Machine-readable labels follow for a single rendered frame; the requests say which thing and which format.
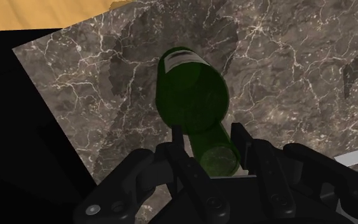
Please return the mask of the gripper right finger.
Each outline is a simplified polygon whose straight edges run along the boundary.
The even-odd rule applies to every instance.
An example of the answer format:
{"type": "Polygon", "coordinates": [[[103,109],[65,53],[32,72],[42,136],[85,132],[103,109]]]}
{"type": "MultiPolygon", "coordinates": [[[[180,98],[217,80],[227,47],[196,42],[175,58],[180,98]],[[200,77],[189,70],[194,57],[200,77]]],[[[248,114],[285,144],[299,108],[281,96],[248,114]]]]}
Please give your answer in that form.
{"type": "Polygon", "coordinates": [[[269,220],[352,224],[358,220],[358,172],[299,143],[282,149],[231,125],[240,165],[256,176],[269,220]]]}

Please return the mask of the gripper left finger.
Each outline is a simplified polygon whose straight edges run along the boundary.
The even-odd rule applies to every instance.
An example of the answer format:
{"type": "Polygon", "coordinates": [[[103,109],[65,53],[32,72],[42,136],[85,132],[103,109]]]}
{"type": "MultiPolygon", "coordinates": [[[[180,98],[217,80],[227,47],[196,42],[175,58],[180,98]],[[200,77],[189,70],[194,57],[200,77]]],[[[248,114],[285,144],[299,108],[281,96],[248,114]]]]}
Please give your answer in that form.
{"type": "Polygon", "coordinates": [[[230,204],[200,164],[184,150],[179,126],[155,151],[132,151],[77,206],[74,224],[135,224],[135,215],[159,185],[172,200],[149,224],[228,224],[230,204]]]}

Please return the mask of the dark green glass bottle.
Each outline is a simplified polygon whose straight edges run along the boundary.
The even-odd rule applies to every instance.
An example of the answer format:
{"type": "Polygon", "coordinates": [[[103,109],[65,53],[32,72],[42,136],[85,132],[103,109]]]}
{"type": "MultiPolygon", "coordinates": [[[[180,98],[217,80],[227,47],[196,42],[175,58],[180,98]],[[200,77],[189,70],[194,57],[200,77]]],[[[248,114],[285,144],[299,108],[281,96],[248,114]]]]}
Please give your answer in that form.
{"type": "Polygon", "coordinates": [[[239,154],[222,121],[229,106],[221,74],[193,50],[179,46],[159,60],[155,104],[163,122],[178,125],[209,176],[231,176],[239,154]]]}

